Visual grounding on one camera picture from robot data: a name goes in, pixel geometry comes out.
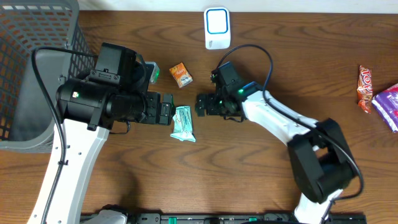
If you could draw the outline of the teal snack wrapper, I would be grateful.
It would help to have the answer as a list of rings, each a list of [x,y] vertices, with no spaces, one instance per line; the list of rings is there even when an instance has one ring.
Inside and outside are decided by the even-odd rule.
[[[173,116],[174,130],[170,135],[172,138],[180,141],[196,142],[193,135],[193,123],[190,106],[178,106]]]

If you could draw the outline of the small orange snack packet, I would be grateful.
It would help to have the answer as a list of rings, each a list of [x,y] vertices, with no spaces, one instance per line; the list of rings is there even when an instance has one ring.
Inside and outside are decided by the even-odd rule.
[[[170,68],[169,72],[177,82],[179,88],[183,88],[193,81],[193,77],[182,62]]]

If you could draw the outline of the orange Top chocolate bar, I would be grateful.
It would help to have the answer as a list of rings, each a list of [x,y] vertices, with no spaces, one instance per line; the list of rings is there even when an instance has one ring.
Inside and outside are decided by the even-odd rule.
[[[360,65],[357,84],[358,106],[366,113],[371,112],[373,98],[373,83],[371,70]]]

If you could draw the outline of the red purple liners pack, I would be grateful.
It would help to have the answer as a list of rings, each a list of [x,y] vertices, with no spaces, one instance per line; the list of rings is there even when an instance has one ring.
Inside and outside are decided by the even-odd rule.
[[[393,133],[397,133],[397,84],[373,97],[372,105]]]

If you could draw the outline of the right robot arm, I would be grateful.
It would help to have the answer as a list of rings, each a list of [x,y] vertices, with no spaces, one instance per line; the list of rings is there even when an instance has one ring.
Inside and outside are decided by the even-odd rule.
[[[319,122],[302,116],[255,82],[218,86],[214,93],[199,94],[195,111],[199,116],[247,119],[287,146],[295,183],[302,193],[294,210],[300,223],[325,223],[332,203],[358,175],[358,166],[336,121]]]

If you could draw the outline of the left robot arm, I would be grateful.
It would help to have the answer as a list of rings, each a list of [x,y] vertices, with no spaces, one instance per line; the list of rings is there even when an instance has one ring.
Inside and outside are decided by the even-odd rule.
[[[55,121],[52,152],[30,223],[78,223],[94,164],[113,124],[168,126],[170,94],[149,91],[160,70],[137,52],[104,43],[96,65],[48,99]]]

